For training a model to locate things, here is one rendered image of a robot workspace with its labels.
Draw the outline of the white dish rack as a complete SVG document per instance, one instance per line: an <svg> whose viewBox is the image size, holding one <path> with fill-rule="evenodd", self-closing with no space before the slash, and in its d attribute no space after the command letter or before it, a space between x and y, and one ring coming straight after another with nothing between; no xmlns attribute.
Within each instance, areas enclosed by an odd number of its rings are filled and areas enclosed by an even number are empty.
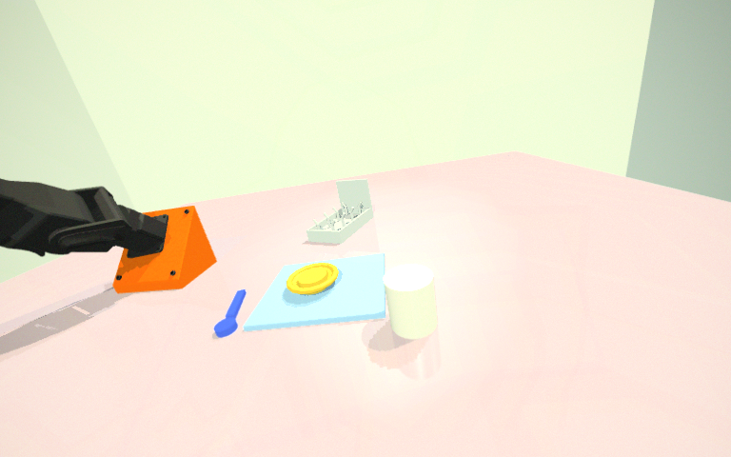
<svg viewBox="0 0 731 457"><path fill-rule="evenodd" d="M306 230L308 242L342 244L371 220L373 209L367 179L336 181L340 209Z"/></svg>

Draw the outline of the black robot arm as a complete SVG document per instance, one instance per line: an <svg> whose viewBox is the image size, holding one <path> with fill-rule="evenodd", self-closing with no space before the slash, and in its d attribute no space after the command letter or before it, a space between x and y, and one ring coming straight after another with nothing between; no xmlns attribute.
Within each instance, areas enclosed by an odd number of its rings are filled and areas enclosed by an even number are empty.
<svg viewBox="0 0 731 457"><path fill-rule="evenodd" d="M0 247L45 253L128 249L132 259L162 252L168 215L117 205L104 186L59 189L0 178Z"/></svg>

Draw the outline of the light blue flat mat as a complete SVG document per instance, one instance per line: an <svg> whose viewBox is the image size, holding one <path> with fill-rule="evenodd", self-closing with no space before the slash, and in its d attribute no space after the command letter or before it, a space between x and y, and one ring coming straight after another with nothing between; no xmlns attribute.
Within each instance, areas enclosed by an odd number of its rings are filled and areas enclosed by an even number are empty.
<svg viewBox="0 0 731 457"><path fill-rule="evenodd" d="M330 263L337 279L315 294L292 293L286 280L297 269ZM385 254L283 266L246 323L244 331L293 328L385 318Z"/></svg>

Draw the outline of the yellow round plate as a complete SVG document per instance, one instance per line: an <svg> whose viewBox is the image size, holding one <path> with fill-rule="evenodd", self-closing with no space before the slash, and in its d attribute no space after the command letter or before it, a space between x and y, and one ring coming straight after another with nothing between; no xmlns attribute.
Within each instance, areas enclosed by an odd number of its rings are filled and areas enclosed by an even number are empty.
<svg viewBox="0 0 731 457"><path fill-rule="evenodd" d="M315 294L330 286L339 271L330 263L316 263L294 271L286 280L286 288L292 293Z"/></svg>

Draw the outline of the blue spoon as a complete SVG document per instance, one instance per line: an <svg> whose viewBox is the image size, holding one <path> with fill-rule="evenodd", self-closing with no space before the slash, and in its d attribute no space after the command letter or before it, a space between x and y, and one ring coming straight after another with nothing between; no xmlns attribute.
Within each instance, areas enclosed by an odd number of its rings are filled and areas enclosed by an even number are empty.
<svg viewBox="0 0 731 457"><path fill-rule="evenodd" d="M218 338L225 338L229 335L233 334L234 331L237 329L237 323L235 321L235 318L238 314L238 311L240 309L240 306L243 303L243 300L246 296L246 291L244 289L238 290L227 310L227 315L225 320L218 323L214 331Z"/></svg>

